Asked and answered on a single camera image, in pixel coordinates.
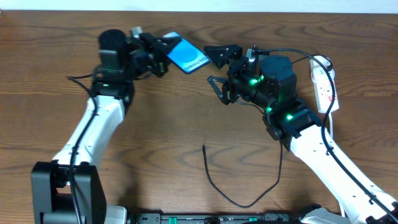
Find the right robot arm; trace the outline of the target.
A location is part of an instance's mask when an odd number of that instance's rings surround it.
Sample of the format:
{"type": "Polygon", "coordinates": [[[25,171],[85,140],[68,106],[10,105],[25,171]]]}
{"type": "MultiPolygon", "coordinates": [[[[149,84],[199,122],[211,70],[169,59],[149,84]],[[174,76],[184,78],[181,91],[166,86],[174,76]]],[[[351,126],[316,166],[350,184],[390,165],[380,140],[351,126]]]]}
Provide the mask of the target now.
{"type": "Polygon", "coordinates": [[[371,181],[340,149],[319,118],[298,96],[287,49],[247,52],[238,45],[206,46],[204,52],[225,77],[208,82],[226,105],[242,98],[262,111],[270,136],[301,159],[343,208],[336,215],[318,205],[294,218],[299,223],[396,223],[397,200],[371,181]]]}

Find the blue Galaxy smartphone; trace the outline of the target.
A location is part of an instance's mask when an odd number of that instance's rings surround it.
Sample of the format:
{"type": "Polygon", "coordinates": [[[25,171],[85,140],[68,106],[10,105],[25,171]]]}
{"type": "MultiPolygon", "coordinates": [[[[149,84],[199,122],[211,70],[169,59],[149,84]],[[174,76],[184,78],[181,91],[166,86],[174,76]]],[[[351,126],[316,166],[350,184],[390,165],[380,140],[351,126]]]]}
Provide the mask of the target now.
{"type": "Polygon", "coordinates": [[[210,62],[209,58],[184,38],[170,51],[168,58],[186,74],[193,73],[210,62]]]}

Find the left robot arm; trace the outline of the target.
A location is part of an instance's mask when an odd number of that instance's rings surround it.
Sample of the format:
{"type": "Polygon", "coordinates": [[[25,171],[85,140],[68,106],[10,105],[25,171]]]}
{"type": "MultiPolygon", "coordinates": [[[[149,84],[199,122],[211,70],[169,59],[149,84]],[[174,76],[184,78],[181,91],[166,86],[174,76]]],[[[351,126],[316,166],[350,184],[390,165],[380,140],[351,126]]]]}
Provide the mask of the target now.
{"type": "Polygon", "coordinates": [[[110,29],[99,37],[101,63],[85,88],[89,98],[78,126],[49,162],[30,174],[35,223],[130,223],[128,209],[106,202],[98,166],[134,97],[134,81],[162,77],[179,36],[154,37],[134,27],[131,35],[110,29]]]}

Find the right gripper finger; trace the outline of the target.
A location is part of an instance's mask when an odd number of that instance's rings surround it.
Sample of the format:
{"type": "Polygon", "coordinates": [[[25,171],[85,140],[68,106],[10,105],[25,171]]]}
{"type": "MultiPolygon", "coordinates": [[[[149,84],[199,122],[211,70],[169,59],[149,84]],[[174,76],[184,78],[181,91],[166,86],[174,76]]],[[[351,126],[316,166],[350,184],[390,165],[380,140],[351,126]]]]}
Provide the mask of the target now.
{"type": "Polygon", "coordinates": [[[206,80],[212,87],[219,100],[224,105],[228,105],[231,102],[229,98],[228,79],[223,77],[214,77],[211,75],[206,80]]]}
{"type": "Polygon", "coordinates": [[[239,45],[204,46],[206,56],[214,63],[217,69],[229,65],[234,59],[242,56],[243,48],[239,45]]]}

